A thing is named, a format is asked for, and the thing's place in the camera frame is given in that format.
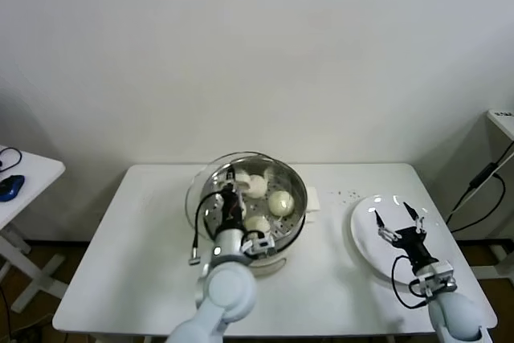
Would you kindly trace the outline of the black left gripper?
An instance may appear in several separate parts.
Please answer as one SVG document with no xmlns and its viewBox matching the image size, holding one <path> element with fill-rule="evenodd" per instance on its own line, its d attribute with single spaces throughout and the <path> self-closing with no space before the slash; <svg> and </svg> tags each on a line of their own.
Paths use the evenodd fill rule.
<svg viewBox="0 0 514 343">
<path fill-rule="evenodd" d="M 222 222 L 218 227 L 220 231 L 244 230 L 243 217 L 247 215 L 244 195 L 247 191 L 247 186 L 237 187 L 235 168 L 232 164 L 229 164 L 222 184 Z"/>
</svg>

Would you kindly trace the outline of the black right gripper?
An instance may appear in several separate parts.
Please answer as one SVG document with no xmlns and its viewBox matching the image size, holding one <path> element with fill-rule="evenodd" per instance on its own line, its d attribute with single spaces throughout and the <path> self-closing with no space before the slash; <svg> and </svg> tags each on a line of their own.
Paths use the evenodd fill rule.
<svg viewBox="0 0 514 343">
<path fill-rule="evenodd" d="M 378 227 L 378 235 L 386 242 L 394 242 L 397 249 L 403 250 L 410 261 L 413 272 L 418 272 L 422 268 L 437 263 L 438 260 L 433 257 L 424 245 L 426 239 L 426 230 L 424 227 L 424 217 L 406 202 L 403 203 L 408 215 L 414 221 L 414 225 L 393 231 L 386 227 L 379 213 L 375 210 L 375 219 Z"/>
</svg>

